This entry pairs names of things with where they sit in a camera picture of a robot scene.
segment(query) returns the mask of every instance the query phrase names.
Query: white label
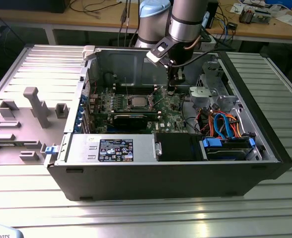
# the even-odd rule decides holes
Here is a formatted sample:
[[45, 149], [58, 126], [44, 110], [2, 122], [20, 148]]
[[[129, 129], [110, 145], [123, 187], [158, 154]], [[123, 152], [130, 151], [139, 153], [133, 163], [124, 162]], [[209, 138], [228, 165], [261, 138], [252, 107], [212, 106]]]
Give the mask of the white label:
[[86, 141], [91, 143], [91, 142], [99, 142], [101, 139], [101, 136], [96, 136], [96, 135], [89, 135], [86, 138]]

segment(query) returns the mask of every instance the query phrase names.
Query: chip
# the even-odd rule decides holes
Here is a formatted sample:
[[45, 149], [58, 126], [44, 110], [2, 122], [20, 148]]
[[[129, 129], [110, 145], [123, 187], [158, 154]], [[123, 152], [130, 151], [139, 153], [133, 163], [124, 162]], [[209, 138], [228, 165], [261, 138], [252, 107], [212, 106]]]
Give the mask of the chip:
[[133, 107], [145, 107], [147, 106], [147, 101], [145, 97], [132, 97]]

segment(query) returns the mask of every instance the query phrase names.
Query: table leg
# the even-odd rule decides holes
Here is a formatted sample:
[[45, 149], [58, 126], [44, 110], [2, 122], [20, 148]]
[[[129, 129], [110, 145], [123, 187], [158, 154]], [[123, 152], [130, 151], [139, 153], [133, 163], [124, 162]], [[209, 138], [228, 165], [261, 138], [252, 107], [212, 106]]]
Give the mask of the table leg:
[[46, 35], [47, 35], [47, 38], [48, 38], [49, 45], [57, 45], [58, 41], [57, 41], [56, 36], [54, 34], [53, 28], [52, 27], [46, 27], [46, 28], [44, 28], [44, 30], [46, 31]]

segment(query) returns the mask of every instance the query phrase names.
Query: blue container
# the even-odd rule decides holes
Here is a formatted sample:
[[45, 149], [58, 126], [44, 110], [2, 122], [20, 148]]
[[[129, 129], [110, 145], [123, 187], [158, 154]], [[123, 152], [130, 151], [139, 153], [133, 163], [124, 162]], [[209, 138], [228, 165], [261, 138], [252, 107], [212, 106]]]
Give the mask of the blue container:
[[265, 0], [266, 4], [281, 4], [287, 8], [292, 8], [292, 0]]

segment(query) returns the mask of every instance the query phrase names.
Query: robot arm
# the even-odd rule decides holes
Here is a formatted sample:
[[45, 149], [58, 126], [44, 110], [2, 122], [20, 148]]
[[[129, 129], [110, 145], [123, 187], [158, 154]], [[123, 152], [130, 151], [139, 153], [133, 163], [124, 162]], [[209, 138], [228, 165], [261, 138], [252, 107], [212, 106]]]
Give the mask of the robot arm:
[[[141, 5], [141, 13], [147, 9], [146, 6], [155, 4], [158, 5], [158, 1], [144, 1]], [[160, 4], [162, 8], [170, 6], [168, 0], [161, 0]], [[184, 81], [179, 68], [171, 66], [183, 64], [191, 59], [194, 49], [192, 45], [200, 35], [207, 4], [208, 0], [175, 0], [172, 9], [166, 7], [166, 10], [160, 14], [148, 17], [141, 15], [139, 40], [136, 46], [149, 47], [157, 42], [147, 53], [147, 57], [154, 64], [161, 64], [167, 68], [170, 85]]]

